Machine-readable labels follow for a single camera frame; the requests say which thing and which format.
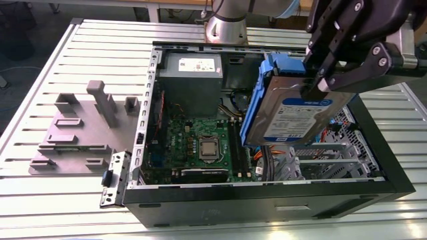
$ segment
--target metal bracket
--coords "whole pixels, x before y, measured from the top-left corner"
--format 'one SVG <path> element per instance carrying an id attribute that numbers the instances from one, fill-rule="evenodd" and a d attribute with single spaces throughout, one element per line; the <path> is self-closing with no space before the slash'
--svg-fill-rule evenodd
<path id="1" fill-rule="evenodd" d="M 386 39 L 386 42 L 396 45 L 403 57 L 403 68 L 406 69 L 415 69 L 419 64 L 419 60 L 415 57 L 412 19 L 414 15 L 410 14 L 399 30 L 388 35 Z"/>
<path id="2" fill-rule="evenodd" d="M 101 184 L 105 187 L 101 191 L 99 207 L 123 208 L 123 197 L 127 188 L 127 176 L 131 164 L 131 153 L 121 151 L 111 156 L 108 171 L 105 171 Z"/>

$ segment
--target hard drive label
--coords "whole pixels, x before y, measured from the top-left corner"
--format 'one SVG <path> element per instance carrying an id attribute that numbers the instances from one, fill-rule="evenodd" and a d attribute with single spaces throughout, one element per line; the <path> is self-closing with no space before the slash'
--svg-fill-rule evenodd
<path id="1" fill-rule="evenodd" d="M 214 58 L 182 58 L 178 64 L 180 72 L 215 72 L 216 70 Z"/>
<path id="2" fill-rule="evenodd" d="M 264 139 L 271 142 L 294 142 L 304 137 L 316 123 L 315 115 L 328 109 L 331 99 L 306 101 L 286 98 L 276 110 Z"/>

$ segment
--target wire bundle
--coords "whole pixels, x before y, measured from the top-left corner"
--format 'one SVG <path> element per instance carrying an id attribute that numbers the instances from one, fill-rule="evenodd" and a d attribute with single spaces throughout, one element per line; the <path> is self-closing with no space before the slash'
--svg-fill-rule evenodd
<path id="1" fill-rule="evenodd" d="M 243 116 L 242 113 L 236 113 L 236 112 L 232 112 L 228 107 L 226 107 L 223 104 L 219 104 L 218 105 L 218 109 L 222 110 L 224 112 L 224 114 L 227 114 L 228 117 L 231 118 L 239 118 Z"/>

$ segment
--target screw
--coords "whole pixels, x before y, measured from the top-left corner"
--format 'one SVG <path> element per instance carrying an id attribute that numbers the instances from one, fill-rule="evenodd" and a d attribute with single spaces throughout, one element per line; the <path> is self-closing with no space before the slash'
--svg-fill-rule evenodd
<path id="1" fill-rule="evenodd" d="M 378 61 L 378 65 L 379 65 L 380 67 L 384 67 L 386 64 L 387 64 L 387 58 L 383 57 L 383 58 Z"/>
<path id="2" fill-rule="evenodd" d="M 360 10 L 360 7 L 362 7 L 362 3 L 358 2 L 354 6 L 354 10 L 358 12 Z"/>
<path id="3" fill-rule="evenodd" d="M 376 46 L 376 47 L 374 47 L 374 49 L 372 49 L 372 54 L 376 55 L 376 54 L 380 53 L 380 51 L 382 51 L 380 47 Z"/>

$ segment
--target aluminum table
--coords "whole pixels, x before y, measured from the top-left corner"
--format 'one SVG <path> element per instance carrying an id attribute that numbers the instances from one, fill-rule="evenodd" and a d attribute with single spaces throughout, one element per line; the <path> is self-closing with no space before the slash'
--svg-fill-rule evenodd
<path id="1" fill-rule="evenodd" d="M 339 219 L 147 229 L 125 208 L 99 209 L 99 176 L 32 176 L 59 93 L 87 94 L 103 80 L 120 101 L 144 99 L 152 41 L 203 42 L 187 24 L 73 21 L 0 138 L 0 239 L 135 237 L 141 239 L 423 239 L 427 238 L 427 111 L 406 84 L 360 94 L 416 192 Z M 306 47 L 302 31 L 250 28 L 248 43 Z"/>

